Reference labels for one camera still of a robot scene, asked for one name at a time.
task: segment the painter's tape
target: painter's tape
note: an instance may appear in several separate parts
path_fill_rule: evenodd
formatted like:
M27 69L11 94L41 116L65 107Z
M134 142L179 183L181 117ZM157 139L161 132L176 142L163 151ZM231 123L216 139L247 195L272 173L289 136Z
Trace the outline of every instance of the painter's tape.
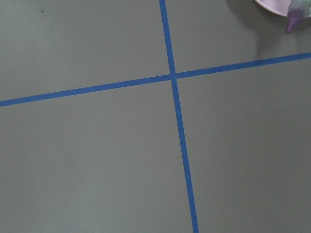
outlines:
M193 229L193 233L199 233L198 221L197 221L196 210L195 210L194 194L193 194L192 181L191 181L189 159L188 159L188 153L187 153L187 144L186 144L184 124L183 124L183 118L182 118L182 112L181 112L181 106L180 106L176 72L175 72L174 55L173 55L173 48L172 48L172 42L171 42L169 21L168 21L168 16L167 16L167 11L166 11L165 0L159 0L159 2L160 2L160 9L161 9L161 16L162 16L163 32L164 32L164 37L165 37L166 52L167 52L168 63L169 63L170 74L171 74L173 99L174 99L174 105L175 105L175 113L176 113L181 155L183 159L184 173L185 173L185 178L186 178L186 186L187 186L190 215L191 215L191 221L192 221L192 229Z
M292 61L298 61L298 60L304 60L304 59L310 59L310 58L311 58L311 52L307 52L307 53L301 53L301 54L295 54L295 55L289 55L289 56L283 56L283 57L275 57L275 58L251 61L251 62L236 63L236 64L231 64L231 65L226 65L226 66L186 71L186 72L177 73L176 78L182 79L182 78L194 77L194 76L199 76L199 75L206 75L206 74L213 74L213 73L231 71L231 70L236 70L236 69L245 69L245 68L259 67L259 66L265 66L265 65L272 65L272 64L283 63L283 62L292 62Z
M0 107L20 104L20 103L34 102L34 101L39 101L39 100L48 100L48 99L66 97L66 96L80 95L80 94L86 94L86 93L97 92L97 91L117 89L117 88L128 87L128 86L142 85L142 84L147 84L147 83L157 83L157 82L162 82L162 81L168 81L170 79L171 79L170 75L161 75L161 76L155 76L155 77L150 77L150 78L136 79L136 80L119 82L119 83L103 84L103 85L98 85L98 86L90 86L90 87L84 87L84 88L67 90L67 91L58 91L58 92L52 92L52 93L47 93L47 94L16 98L16 99L11 99L11 100L2 100L0 101Z

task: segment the blue tape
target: blue tape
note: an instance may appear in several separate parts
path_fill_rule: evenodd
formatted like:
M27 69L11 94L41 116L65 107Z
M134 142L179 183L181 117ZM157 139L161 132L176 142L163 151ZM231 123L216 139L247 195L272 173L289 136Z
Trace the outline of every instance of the blue tape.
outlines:
M186 137L185 137L184 124L183 124L176 78L172 79L172 89L173 89L173 98L174 98L175 112L176 112L176 118L177 118L177 127L178 127L178 133L179 133L181 155L183 158L184 173L185 173L185 178L186 178L188 200L189 200L189 207L190 207L190 214L191 214L191 221L192 221L192 229L193 229L193 233L199 233L199 226L198 226L198 220L196 216L195 201L194 201L193 187L192 187L192 181L191 181L188 152L187 152Z
M166 54L168 58L170 74L175 74L176 71L175 71L174 56L173 56L173 49L172 49L172 42L171 42L171 33L170 33L170 27L169 27L169 20L167 18L165 0L159 0L159 1L160 1L162 25L163 25L163 32L164 32L165 45L166 45Z
M171 46L171 40L169 38L170 33L165 32L164 34L167 34L165 37L168 37L168 39L166 39L166 42L168 40L167 51L168 51L168 61L170 65L170 73L174 74L175 68L174 68L173 50ZM211 68L205 68L205 69L180 72L180 73L176 73L176 78L177 79L189 78L189 77L194 77L194 76L199 76L199 75L213 74L213 73L231 71L231 70L236 70L236 69L259 67L259 66L284 63L284 62L292 62L292 61L298 61L298 60L304 60L304 59L310 59L310 58L311 58L311 52L307 52L307 53L301 53L301 54L295 54L295 55L289 55L289 56L283 56L283 57L268 58L268 59L251 61L251 62L231 64L231 65L226 65L226 66L211 67ZM161 75L161 76L155 76L155 77L150 77L150 78L124 81L124 82L119 82L119 83L110 83L110 84L104 84L104 85L99 85L99 86L91 86L91 87L84 87L84 88L67 90L67 91L47 93L47 94L42 94L42 95L22 97L22 98L11 99L11 100L1 100L0 107L13 105L13 104L39 101L39 100L48 100L48 99L54 99L54 98L59 98L59 97L79 95L79 94L85 94L85 93L96 92L96 91L117 89L117 88L135 86L135 85L141 85L141 84L147 84L147 83L156 83L156 82L161 82L161 81L168 81L170 79L171 79L171 75L168 74L168 75Z
M225 72L225 71L236 70L236 69L259 67L259 66L277 64L277 63L283 63L283 62L292 62L292 61L310 59L310 58L311 58L311 52L307 52L307 53L301 53L301 54L295 54L295 55L289 55L289 56L283 56L283 57L268 58L268 59L251 61L251 62L231 64L231 65L220 66L220 67L212 67L212 68L206 68L206 69L186 71L186 72L177 73L176 78L178 79L188 78L188 77L205 75L205 74L213 74L213 73Z
M193 194L192 181L191 181L189 159L188 159L188 153L187 153L187 144L186 144L184 124L183 124L183 118L182 118L182 112L181 112L181 106L180 106L176 72L175 72L175 64L174 64L174 56L173 56L169 21L167 17L165 0L159 0L159 2L160 2L162 24L163 24L164 38L165 38L165 44L166 44L166 52L167 52L168 63L169 63L170 74L171 74L173 99L174 99L174 105L175 105L175 113L176 113L176 119L177 119L181 155L183 159L184 173L185 173L185 178L186 178L186 186L187 186L187 193L188 193L188 200L189 200L189 207L190 207L190 214L191 214L191 221L192 221L192 229L194 233L199 233L198 221L197 221L196 210L195 210L194 194Z
M97 92L97 91L117 89L117 88L128 87L128 86L142 85L142 84L147 84L147 83L157 83L157 82L162 82L162 81L168 81L170 79L171 79L170 75L161 75L161 76L155 76L155 77L150 77L150 78L136 79L136 80L119 82L119 83L110 83L110 84L104 84L104 85L99 85L99 86L90 86L90 87L84 87L84 88L67 90L67 91L58 91L58 92L53 92L53 93L22 97L22 98L11 99L11 100L2 100L0 101L0 107L20 104L20 103L34 102L34 101L39 101L39 100L48 100L48 99L66 97L66 96L80 95L80 94Z

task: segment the plate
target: plate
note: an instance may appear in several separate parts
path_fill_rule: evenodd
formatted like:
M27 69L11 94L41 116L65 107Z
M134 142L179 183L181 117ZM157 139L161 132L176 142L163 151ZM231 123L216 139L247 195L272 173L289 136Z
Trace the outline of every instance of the plate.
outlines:
M287 16L291 0L255 0L260 6L280 16Z

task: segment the gray floor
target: gray floor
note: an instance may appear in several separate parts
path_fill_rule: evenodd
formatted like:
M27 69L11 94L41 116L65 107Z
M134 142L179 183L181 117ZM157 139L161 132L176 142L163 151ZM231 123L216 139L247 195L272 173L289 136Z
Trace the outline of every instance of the gray floor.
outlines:
M310 52L311 20L167 0L176 72ZM169 74L157 0L0 3L0 102ZM311 231L309 59L178 79L201 233ZM191 233L171 81L0 107L1 233Z

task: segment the gray surface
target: gray surface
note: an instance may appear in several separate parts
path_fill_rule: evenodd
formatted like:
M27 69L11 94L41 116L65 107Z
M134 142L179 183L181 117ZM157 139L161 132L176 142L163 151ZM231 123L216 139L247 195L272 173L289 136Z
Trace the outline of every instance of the gray surface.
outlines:
M311 50L311 19L290 35L287 19L254 0L168 0L176 71Z
M311 50L253 0L166 2L177 72ZM0 33L0 100L169 72L157 0L2 0ZM310 233L309 66L178 80L201 233ZM192 232L175 118L170 82L1 107L0 232Z
M191 232L170 82L0 117L0 232Z
M178 81L200 232L310 232L310 72L306 60Z
M168 73L154 0L2 0L0 33L0 100Z

